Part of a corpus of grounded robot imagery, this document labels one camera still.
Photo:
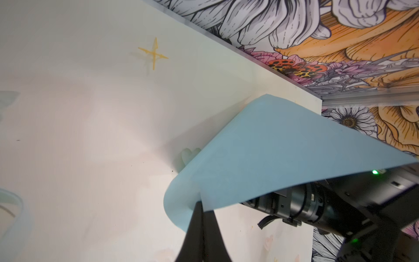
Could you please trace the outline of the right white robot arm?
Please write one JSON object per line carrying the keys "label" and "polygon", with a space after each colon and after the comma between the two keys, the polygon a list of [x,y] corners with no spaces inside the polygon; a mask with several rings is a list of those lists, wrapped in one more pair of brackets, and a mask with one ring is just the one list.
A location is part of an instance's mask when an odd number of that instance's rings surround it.
{"label": "right white robot arm", "polygon": [[313,226],[318,237],[343,238],[336,262],[416,262],[419,242],[404,232],[419,221],[419,166],[371,170],[299,184],[246,201],[265,214]]}

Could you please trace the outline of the light blue paper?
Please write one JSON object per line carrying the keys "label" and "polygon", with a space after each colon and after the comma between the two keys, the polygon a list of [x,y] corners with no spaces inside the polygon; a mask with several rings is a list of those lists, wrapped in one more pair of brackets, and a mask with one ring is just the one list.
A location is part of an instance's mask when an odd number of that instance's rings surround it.
{"label": "light blue paper", "polygon": [[163,205],[172,223],[185,231],[197,202],[212,211],[299,184],[416,163],[377,139],[263,95],[172,180]]}

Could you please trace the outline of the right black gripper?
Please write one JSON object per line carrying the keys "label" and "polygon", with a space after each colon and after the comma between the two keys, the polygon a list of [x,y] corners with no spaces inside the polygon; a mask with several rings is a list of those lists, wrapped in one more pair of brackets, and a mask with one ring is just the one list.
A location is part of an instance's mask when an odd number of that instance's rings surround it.
{"label": "right black gripper", "polygon": [[305,223],[319,229],[322,234],[353,238],[373,225],[359,210],[317,182],[274,191],[242,204],[267,215],[258,223],[260,229],[281,219],[293,227]]}

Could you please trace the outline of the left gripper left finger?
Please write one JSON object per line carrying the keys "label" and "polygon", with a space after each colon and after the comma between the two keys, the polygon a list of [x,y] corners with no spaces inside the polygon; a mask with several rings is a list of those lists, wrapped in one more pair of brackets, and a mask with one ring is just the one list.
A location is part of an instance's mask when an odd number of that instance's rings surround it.
{"label": "left gripper left finger", "polygon": [[183,241],[180,253],[175,262],[202,262],[204,257],[203,206],[197,202]]}

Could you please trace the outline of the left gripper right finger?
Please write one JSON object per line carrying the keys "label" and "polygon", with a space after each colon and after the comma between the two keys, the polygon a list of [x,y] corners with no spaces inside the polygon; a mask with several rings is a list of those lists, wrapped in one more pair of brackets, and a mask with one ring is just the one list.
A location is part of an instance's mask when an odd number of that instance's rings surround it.
{"label": "left gripper right finger", "polygon": [[204,262],[232,262],[213,211],[204,212]]}

